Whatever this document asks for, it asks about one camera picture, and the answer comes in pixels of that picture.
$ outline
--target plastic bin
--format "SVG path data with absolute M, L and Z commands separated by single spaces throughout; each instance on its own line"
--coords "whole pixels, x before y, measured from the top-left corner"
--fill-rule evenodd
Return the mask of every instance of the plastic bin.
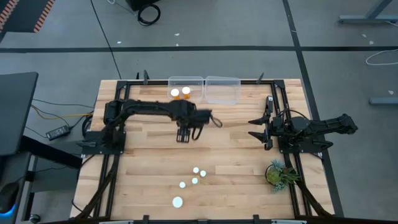
M 241 80 L 208 76 L 205 79 L 205 97 L 208 103 L 236 104 L 241 97 Z
M 202 77 L 170 77 L 169 84 L 167 86 L 167 96 L 173 99 L 171 91 L 178 89 L 180 91 L 180 99 L 183 99 L 182 88 L 189 87 L 191 89 L 190 101 L 201 101 L 203 98 L 203 78 Z

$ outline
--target wooden table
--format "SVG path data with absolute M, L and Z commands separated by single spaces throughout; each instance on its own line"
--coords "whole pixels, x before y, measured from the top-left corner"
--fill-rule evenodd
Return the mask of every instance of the wooden table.
M 284 81 L 290 108 L 309 116 L 301 81 Z M 104 106 L 114 99 L 116 82 L 101 82 L 91 130 L 99 131 L 104 126 Z M 177 125 L 168 117 L 131 116 L 126 122 L 126 150 L 120 158 L 111 219 L 142 220 L 143 215 L 150 215 L 151 220 L 229 220 L 252 219 L 254 214 L 261 219 L 293 218 L 289 190 L 273 194 L 273 187 L 264 177 L 271 160 L 283 161 L 277 141 L 274 140 L 273 149 L 265 151 L 263 144 L 247 133 L 264 130 L 264 126 L 248 121 L 262 116 L 271 88 L 242 85 L 241 93 L 236 105 L 208 104 L 204 100 L 197 103 L 198 108 L 211 108 L 224 126 L 205 126 L 200 139 L 189 144 L 175 141 Z M 161 85 L 133 86 L 130 98 L 170 101 L 167 86 Z M 301 160 L 311 193 L 325 210 L 333 213 L 321 160 L 310 154 L 301 154 Z M 102 161 L 103 156 L 97 155 L 81 169 L 75 195 L 75 204 L 80 208 L 98 188 Z M 206 170 L 207 176 L 194 174 L 194 167 Z M 192 184 L 193 177 L 199 178 L 198 184 Z M 187 184 L 185 189 L 178 186 L 181 181 Z M 300 213 L 304 214 L 298 187 L 296 191 Z M 183 198 L 181 208 L 172 205 L 176 196 Z M 105 204 L 103 200 L 101 214 Z M 78 213 L 72 208 L 71 216 Z

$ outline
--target succulent plant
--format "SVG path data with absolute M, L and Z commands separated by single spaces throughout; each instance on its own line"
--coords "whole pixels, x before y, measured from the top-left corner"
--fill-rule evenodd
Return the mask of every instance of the succulent plant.
M 284 190 L 289 184 L 294 184 L 296 180 L 300 179 L 300 176 L 293 168 L 287 168 L 283 162 L 275 159 L 271 161 L 266 178 L 274 186 L 272 193 L 276 193 Z

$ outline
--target gray floor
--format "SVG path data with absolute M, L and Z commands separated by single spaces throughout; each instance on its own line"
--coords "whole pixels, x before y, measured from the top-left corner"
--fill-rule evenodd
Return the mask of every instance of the gray floor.
M 123 0 L 117 2 L 125 5 Z M 398 27 L 336 23 L 340 14 L 364 14 L 375 2 L 289 1 L 302 46 L 369 46 L 370 41 L 373 46 L 398 45 Z M 293 46 L 284 7 L 278 0 L 247 0 L 244 4 L 238 0 L 161 0 L 162 17 L 150 27 L 140 26 L 132 14 L 106 0 L 94 0 L 94 4 L 113 47 Z M 398 15 L 398 2 L 383 14 Z M 7 33 L 0 43 L 0 48 L 45 47 L 107 47 L 89 0 L 57 0 L 38 34 Z M 393 160 L 398 156 L 398 106 L 368 104 L 372 96 L 397 96 L 398 65 L 367 66 L 365 59 L 374 53 L 303 54 L 321 118 L 347 113 L 359 127 L 352 136 L 326 137 L 335 143 L 330 154 L 346 217 L 398 220 L 398 165 Z M 172 75 L 257 78 L 262 72 L 264 78 L 302 77 L 295 52 L 118 52 L 115 58 L 126 79 L 135 78 L 143 69 L 152 79 Z M 375 61 L 396 62 L 398 52 Z M 92 105 L 100 80 L 118 78 L 110 53 L 0 54 L 1 74 L 30 71 L 39 73 L 35 98 L 58 103 Z M 89 112 L 88 108 L 34 104 L 58 115 Z M 34 111 L 27 122 L 41 134 L 61 125 L 59 120 L 40 119 Z M 25 134 L 49 143 L 29 130 Z M 58 142 L 77 139 L 81 139 L 79 128 Z M 38 164 L 44 168 L 54 165 Z M 48 189 L 53 191 L 36 196 L 34 212 L 43 222 L 66 219 L 76 172 L 52 170 L 40 178 L 42 185 L 57 184 Z

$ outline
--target white power cord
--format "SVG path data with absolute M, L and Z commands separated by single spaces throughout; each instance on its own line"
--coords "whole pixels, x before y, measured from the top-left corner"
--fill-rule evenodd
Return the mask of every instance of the white power cord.
M 397 24 L 393 24 L 392 22 L 386 21 L 386 23 L 398 27 Z M 365 61 L 365 62 L 366 62 L 366 65 L 373 65 L 373 66 L 380 66 L 380 65 L 398 65 L 398 62 L 392 62 L 392 63 L 369 63 L 369 59 L 370 59 L 370 58 L 373 58 L 373 57 L 375 57 L 375 56 L 377 56 L 377 55 L 384 54 L 384 53 L 387 53 L 387 52 L 396 52 L 396 51 L 398 51 L 398 49 L 395 49 L 395 50 L 383 50 L 382 52 L 378 52 L 378 53 L 376 53 L 376 54 L 374 54 L 374 55 L 371 55 L 370 57 L 368 57 L 368 58 L 366 59 L 366 61 Z

